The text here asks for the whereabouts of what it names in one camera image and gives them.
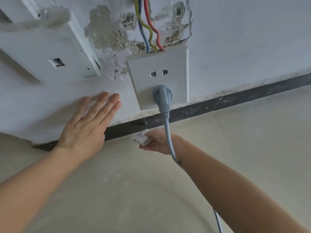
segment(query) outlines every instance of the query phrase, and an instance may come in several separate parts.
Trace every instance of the floor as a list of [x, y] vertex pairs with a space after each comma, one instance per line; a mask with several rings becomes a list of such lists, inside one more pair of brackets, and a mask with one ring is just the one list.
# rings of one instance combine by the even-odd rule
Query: floor
[[[176, 122], [171, 131], [245, 175], [311, 229], [310, 98], [307, 86]], [[106, 142], [25, 232], [218, 232], [186, 173], [132, 139]], [[0, 134], [0, 182], [48, 155], [29, 146]]]

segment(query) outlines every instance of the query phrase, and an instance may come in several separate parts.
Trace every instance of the red wire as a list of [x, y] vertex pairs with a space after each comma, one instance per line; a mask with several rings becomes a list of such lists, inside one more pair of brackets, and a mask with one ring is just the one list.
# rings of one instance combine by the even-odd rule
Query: red wire
[[160, 43], [160, 33], [158, 32], [158, 30], [153, 26], [150, 18], [149, 18], [149, 10], [148, 10], [148, 2], [147, 0], [144, 0], [144, 8], [145, 8], [145, 14], [146, 14], [146, 18], [147, 18], [147, 22], [149, 24], [149, 26], [151, 27], [151, 29], [156, 33], [156, 44], [157, 46], [160, 48], [160, 50], [164, 51], [163, 46]]

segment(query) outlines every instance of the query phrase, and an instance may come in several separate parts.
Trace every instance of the white wall socket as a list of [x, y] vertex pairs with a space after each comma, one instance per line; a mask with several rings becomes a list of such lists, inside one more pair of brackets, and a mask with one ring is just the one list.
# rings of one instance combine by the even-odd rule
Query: white wall socket
[[46, 85], [100, 76], [98, 59], [69, 9], [39, 20], [0, 24], [0, 48]]
[[130, 55], [127, 68], [141, 110], [157, 108], [152, 91], [166, 85], [173, 94], [172, 104], [189, 100], [188, 47], [184, 44], [165, 48], [165, 51]]

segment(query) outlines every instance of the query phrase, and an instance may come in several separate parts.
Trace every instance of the socket hole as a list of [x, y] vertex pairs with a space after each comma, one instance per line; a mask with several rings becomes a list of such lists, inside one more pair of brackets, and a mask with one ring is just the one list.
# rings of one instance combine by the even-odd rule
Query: socket hole
[[62, 62], [62, 60], [60, 58], [55, 58], [52, 60], [49, 60], [51, 62], [51, 64], [54, 67], [61, 67], [61, 66], [65, 66], [65, 64]]

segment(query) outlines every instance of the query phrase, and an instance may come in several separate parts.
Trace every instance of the cloth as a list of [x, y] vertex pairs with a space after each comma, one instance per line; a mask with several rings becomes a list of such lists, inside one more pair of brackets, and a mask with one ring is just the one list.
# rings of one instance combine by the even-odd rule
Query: cloth
[[151, 140], [152, 137], [146, 137], [145, 134], [148, 132], [149, 130], [143, 130], [142, 132], [138, 133], [135, 137], [134, 137], [134, 142], [136, 145], [142, 145], [142, 146], [146, 146], [148, 145]]

